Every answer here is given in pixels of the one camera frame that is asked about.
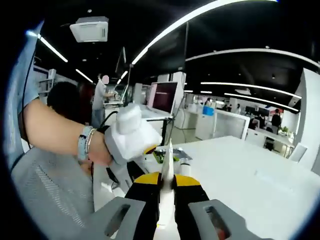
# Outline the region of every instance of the human hand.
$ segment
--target human hand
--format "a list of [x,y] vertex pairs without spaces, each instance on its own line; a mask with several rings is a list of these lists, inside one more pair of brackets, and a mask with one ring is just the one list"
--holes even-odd
[[88,157],[95,164],[110,165],[112,157],[105,144],[103,133],[95,131],[90,142]]

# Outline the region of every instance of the wristband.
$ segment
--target wristband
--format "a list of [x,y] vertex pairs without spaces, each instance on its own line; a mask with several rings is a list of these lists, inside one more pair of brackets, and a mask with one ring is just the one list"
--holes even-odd
[[91,130],[93,129],[92,126],[85,126],[82,130],[82,133],[78,139],[78,158],[80,160],[85,160],[88,156],[88,151],[86,148],[88,142],[88,136]]

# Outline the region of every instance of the black ceiling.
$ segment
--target black ceiling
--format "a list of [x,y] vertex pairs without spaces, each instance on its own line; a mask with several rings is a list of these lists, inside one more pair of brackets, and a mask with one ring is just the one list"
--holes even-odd
[[[69,62],[63,62],[39,42],[36,56],[40,60],[36,60],[36,65],[47,69],[55,68],[58,73],[76,81],[86,81],[75,72],[76,68],[93,81],[97,80],[99,73],[115,77],[121,47],[125,46],[127,59],[131,62],[167,26],[209,2],[211,1],[59,1],[47,15],[41,35]],[[271,49],[296,53],[317,62],[320,61],[317,14],[316,8],[311,5],[295,5],[289,1],[248,1],[223,6],[189,22],[186,57],[213,51],[269,46]],[[108,42],[76,42],[69,25],[80,17],[88,16],[109,18]],[[317,70],[301,60],[279,54],[233,53],[188,61],[185,71],[187,87],[195,91],[200,91],[203,87],[199,82],[219,80],[295,93],[303,67]],[[223,95],[226,90],[233,89],[218,86],[212,89],[215,95]],[[255,95],[271,101],[276,99],[275,102],[285,105],[291,100],[289,96],[263,90],[257,90]]]

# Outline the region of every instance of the floor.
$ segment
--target floor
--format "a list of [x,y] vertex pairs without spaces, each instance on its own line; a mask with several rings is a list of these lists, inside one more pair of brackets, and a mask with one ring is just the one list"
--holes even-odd
[[[172,130],[171,133],[171,141],[172,144],[183,144],[183,143],[192,143],[192,142],[196,142],[196,141],[201,141],[201,139],[196,138],[196,130],[195,129],[179,129],[176,128],[175,126],[173,127],[173,125],[171,123],[169,123],[167,125],[166,128],[166,135],[165,135],[165,144],[167,145],[169,142],[169,136],[170,136],[170,131]],[[286,151],[286,146],[283,145],[281,151],[275,151],[273,150],[272,152],[281,156],[285,155],[285,151]]]

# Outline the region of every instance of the blue box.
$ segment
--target blue box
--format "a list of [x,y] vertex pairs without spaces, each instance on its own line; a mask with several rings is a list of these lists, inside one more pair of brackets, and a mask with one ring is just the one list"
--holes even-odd
[[213,116],[214,115],[214,109],[212,107],[209,107],[209,106],[204,106],[202,114],[208,115],[208,116]]

